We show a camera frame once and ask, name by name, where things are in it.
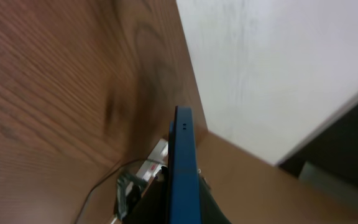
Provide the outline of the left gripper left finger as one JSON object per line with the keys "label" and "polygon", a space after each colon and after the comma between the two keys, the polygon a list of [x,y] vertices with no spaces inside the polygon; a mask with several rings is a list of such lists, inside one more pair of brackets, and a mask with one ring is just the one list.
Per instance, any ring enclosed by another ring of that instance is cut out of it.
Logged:
{"label": "left gripper left finger", "polygon": [[167,219],[168,168],[162,166],[144,196],[126,217],[128,224],[165,224]]}

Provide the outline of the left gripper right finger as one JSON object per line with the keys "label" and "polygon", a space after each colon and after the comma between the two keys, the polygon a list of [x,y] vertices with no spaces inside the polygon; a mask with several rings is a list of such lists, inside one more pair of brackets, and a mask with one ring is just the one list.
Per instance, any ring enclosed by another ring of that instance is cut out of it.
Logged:
{"label": "left gripper right finger", "polygon": [[202,224],[231,224],[211,195],[204,177],[199,175],[200,210]]}

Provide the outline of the blue Galaxy smartphone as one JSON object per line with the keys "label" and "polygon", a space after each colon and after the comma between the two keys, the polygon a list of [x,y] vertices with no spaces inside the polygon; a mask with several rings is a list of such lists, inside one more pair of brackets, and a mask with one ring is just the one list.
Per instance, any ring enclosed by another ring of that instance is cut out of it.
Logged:
{"label": "blue Galaxy smartphone", "polygon": [[168,134],[169,224],[201,224],[199,177],[192,110],[177,106]]}

